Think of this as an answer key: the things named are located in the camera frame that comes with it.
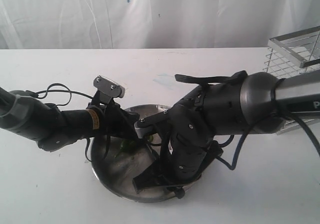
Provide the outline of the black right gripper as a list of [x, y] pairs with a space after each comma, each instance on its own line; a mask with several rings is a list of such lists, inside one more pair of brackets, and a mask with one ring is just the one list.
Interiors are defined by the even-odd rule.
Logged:
[[206, 147], [191, 144], [176, 132], [164, 138], [156, 134], [151, 146], [159, 146], [156, 160], [132, 179], [136, 193], [145, 189], [163, 187], [166, 198], [183, 198], [202, 172], [214, 159], [222, 155], [220, 145], [212, 140]]

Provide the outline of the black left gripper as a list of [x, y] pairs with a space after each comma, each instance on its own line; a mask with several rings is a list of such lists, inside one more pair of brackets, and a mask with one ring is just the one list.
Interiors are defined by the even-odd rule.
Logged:
[[94, 94], [84, 110], [85, 138], [110, 135], [140, 143], [134, 124], [140, 119], [136, 112], [121, 110], [114, 101], [102, 103], [99, 93]]

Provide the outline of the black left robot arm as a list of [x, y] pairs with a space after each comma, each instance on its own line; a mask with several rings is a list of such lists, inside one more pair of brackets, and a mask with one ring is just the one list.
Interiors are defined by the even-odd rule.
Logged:
[[81, 139], [108, 135], [136, 140], [134, 123], [139, 114], [123, 110], [111, 99], [104, 103], [97, 91], [85, 109], [61, 111], [56, 104], [43, 103], [28, 91], [0, 90], [1, 128], [35, 141], [53, 152]]

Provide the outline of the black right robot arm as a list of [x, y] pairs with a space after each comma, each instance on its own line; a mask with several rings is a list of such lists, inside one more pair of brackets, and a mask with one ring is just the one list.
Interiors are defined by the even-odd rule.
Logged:
[[296, 121], [319, 149], [305, 123], [320, 115], [319, 71], [282, 79], [246, 71], [230, 77], [177, 74], [175, 79], [196, 87], [171, 108], [135, 123], [140, 139], [161, 138], [159, 157], [132, 181], [137, 192], [164, 187], [182, 198], [184, 187], [197, 181], [213, 160], [222, 161], [225, 145], [214, 139], [219, 135], [240, 136], [232, 162], [226, 163], [230, 170], [248, 135], [276, 133], [287, 120]]

